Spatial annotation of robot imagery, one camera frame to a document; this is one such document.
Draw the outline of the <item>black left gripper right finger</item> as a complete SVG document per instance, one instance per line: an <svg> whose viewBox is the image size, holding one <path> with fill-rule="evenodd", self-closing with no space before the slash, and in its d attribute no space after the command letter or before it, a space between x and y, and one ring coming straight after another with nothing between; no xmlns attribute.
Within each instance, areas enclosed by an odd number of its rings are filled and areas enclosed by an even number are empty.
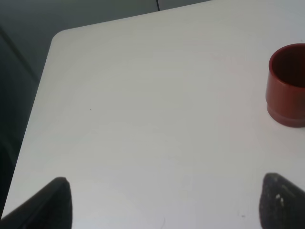
<svg viewBox="0 0 305 229"><path fill-rule="evenodd" d="M278 173L263 178L259 219L264 229L303 229L305 192Z"/></svg>

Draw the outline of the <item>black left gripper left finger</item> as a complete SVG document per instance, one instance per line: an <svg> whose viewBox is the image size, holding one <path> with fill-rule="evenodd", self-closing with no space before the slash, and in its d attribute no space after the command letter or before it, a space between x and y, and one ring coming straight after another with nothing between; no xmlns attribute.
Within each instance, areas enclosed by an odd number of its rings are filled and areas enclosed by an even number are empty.
<svg viewBox="0 0 305 229"><path fill-rule="evenodd" d="M0 221L2 229L71 229L71 187L57 177Z"/></svg>

